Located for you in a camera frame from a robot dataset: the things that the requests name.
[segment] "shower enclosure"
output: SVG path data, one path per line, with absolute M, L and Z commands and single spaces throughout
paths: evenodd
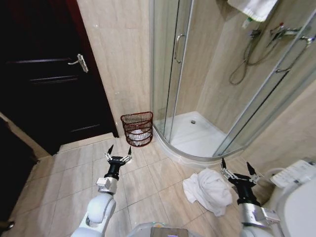
M 315 79 L 315 7 L 279 0 L 258 23 L 225 0 L 151 0 L 160 141 L 198 161 L 249 145 Z

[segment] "crumpled towel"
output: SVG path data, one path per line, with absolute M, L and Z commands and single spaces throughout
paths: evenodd
M 190 203 L 196 200 L 215 216 L 225 214 L 226 206 L 232 204 L 232 194 L 222 176 L 211 169 L 204 169 L 183 180 L 183 190 Z
M 128 134 L 128 137 L 134 141 L 135 146 L 142 145 L 142 142 L 140 140 L 145 140 L 146 138 L 149 138 L 151 135 L 149 132 L 143 133 L 143 131 L 140 129 L 134 130 L 132 131 L 132 133 L 133 134 Z
M 251 19 L 263 22 L 277 0 L 228 0 L 228 4 L 243 12 Z

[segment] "door handle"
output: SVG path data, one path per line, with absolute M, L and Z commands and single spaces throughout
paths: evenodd
M 302 36 L 300 38 L 300 40 L 304 40 L 305 43 L 306 43 L 304 48 L 302 49 L 302 51 L 296 56 L 296 58 L 294 59 L 294 61 L 291 63 L 291 65 L 288 68 L 286 68 L 286 69 L 277 69 L 276 73 L 289 72 L 292 69 L 292 67 L 295 65 L 295 63 L 301 58 L 301 56 L 304 54 L 304 52 L 307 50 L 307 48 L 309 46 L 311 46 L 311 44 L 314 42 L 315 37 Z
M 74 65 L 74 64 L 80 63 L 80 66 L 82 67 L 82 70 L 83 70 L 85 73 L 87 73 L 87 72 L 89 71 L 89 69 L 88 69 L 88 67 L 87 67 L 87 65 L 86 65 L 86 63 L 85 63 L 85 60 L 84 60 L 83 56 L 82 56 L 81 54 L 78 54 L 78 55 L 77 55 L 77 58 L 78 58 L 77 61 L 75 61 L 75 62 L 73 62 L 73 63 L 68 63 L 68 65 Z
M 175 52 L 174 52 L 174 59 L 176 60 L 177 63 L 181 63 L 182 61 L 181 60 L 178 60 L 178 47 L 179 47 L 179 40 L 181 37 L 184 37 L 186 36 L 185 34 L 181 33 L 180 35 L 178 35 L 177 37 L 177 41 L 176 41 L 176 48 L 175 48 Z

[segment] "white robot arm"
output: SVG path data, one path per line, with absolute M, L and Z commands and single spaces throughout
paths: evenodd
M 228 181 L 235 186 L 239 199 L 237 200 L 239 212 L 241 214 L 241 223 L 243 228 L 240 237 L 273 237 L 266 231 L 270 225 L 280 221 L 277 213 L 273 210 L 266 209 L 257 201 L 252 192 L 252 187 L 256 185 L 259 176 L 254 168 L 247 162 L 249 174 L 232 173 L 226 169 L 224 159 L 221 163 L 222 174 Z
M 112 149 L 113 145 L 105 154 L 110 164 L 109 171 L 104 178 L 99 178 L 96 183 L 100 194 L 89 202 L 87 212 L 79 228 L 71 235 L 72 237 L 104 237 L 116 206 L 113 195 L 117 191 L 119 168 L 132 159 L 131 148 L 125 157 L 112 157 Z

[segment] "wastebasket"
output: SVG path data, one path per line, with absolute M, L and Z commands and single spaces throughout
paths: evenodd
M 143 147 L 153 139 L 153 113 L 143 112 L 120 117 L 128 144 Z

